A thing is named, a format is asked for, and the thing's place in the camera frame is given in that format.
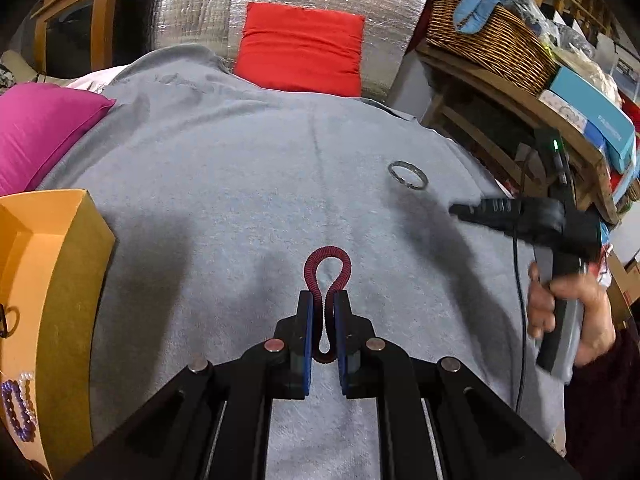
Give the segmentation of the person right hand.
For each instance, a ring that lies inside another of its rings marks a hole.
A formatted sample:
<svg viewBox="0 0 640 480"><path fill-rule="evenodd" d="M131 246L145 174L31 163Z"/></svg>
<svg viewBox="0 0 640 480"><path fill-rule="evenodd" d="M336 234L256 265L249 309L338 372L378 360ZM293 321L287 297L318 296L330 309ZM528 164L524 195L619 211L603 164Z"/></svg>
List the person right hand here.
<svg viewBox="0 0 640 480"><path fill-rule="evenodd" d="M587 274L572 274L544 284L536 262L528 268L527 333L540 339L555 329L555 308L561 299L578 300L584 307L580 343L574 365L583 367L604 356L616 341L610 300L596 278Z"/></svg>

